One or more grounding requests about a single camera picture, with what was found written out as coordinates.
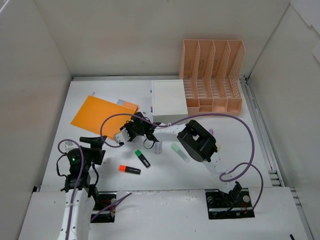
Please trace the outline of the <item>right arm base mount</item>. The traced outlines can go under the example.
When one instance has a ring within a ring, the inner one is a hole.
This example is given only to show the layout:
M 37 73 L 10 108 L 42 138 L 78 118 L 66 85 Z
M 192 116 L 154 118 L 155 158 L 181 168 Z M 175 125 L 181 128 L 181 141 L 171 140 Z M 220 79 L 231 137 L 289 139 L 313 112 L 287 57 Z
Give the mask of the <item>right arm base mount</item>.
M 218 190 L 205 192 L 209 220 L 234 220 L 254 218 L 253 202 L 248 189 L 242 189 L 236 199 Z

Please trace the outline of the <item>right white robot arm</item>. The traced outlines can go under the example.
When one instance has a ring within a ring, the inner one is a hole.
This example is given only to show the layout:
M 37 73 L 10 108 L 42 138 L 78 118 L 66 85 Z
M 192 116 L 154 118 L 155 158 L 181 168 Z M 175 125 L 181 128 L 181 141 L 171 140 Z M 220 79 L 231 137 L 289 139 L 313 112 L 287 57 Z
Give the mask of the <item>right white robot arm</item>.
M 143 115 L 138 112 L 120 128 L 120 132 L 115 134 L 114 138 L 119 145 L 124 145 L 138 136 L 154 143 L 179 142 L 189 157 L 203 163 L 212 175 L 217 176 L 227 171 L 219 156 L 216 139 L 196 120 L 178 125 L 165 125 L 143 120 Z

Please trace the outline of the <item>orange document folder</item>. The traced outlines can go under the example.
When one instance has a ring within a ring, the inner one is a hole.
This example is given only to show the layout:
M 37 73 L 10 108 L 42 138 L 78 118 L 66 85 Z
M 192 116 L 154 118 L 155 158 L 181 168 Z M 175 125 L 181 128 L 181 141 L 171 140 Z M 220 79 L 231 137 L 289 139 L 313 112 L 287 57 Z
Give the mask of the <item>orange document folder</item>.
M 112 139 L 120 132 L 126 121 L 131 119 L 130 116 L 123 114 L 134 114 L 138 108 L 139 106 L 134 103 L 92 92 L 70 124 L 98 135 L 105 119 L 115 114 L 122 114 L 109 119 L 103 126 L 102 134 Z

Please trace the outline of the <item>clear spray bottle blue cap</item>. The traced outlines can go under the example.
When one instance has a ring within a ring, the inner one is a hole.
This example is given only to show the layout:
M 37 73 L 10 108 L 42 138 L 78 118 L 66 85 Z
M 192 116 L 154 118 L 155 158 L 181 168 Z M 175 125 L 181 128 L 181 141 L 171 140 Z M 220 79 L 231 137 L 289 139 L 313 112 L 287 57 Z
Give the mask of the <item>clear spray bottle blue cap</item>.
M 162 142 L 158 141 L 154 144 L 154 153 L 156 155 L 159 155 L 162 153 Z

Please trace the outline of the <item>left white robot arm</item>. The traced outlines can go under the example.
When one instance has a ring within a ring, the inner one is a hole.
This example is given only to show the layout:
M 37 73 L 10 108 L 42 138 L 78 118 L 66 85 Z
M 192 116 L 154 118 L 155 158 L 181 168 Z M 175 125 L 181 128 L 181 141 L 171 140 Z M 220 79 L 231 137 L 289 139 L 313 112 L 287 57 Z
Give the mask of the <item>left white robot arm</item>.
M 106 151 L 102 149 L 106 136 L 81 137 L 79 145 L 71 139 L 58 143 L 58 151 L 67 157 L 69 174 L 65 177 L 65 205 L 59 240 L 87 240 L 92 211 L 100 204 L 97 183 L 91 184 L 90 168 L 101 165 Z

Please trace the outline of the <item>white drawer box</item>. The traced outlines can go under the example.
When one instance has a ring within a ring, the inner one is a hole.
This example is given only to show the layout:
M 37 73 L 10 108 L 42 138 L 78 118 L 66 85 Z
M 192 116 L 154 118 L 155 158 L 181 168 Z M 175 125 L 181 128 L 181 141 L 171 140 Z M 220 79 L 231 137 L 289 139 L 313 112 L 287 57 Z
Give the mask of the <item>white drawer box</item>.
M 182 79 L 153 80 L 151 84 L 154 122 L 173 123 L 188 116 Z

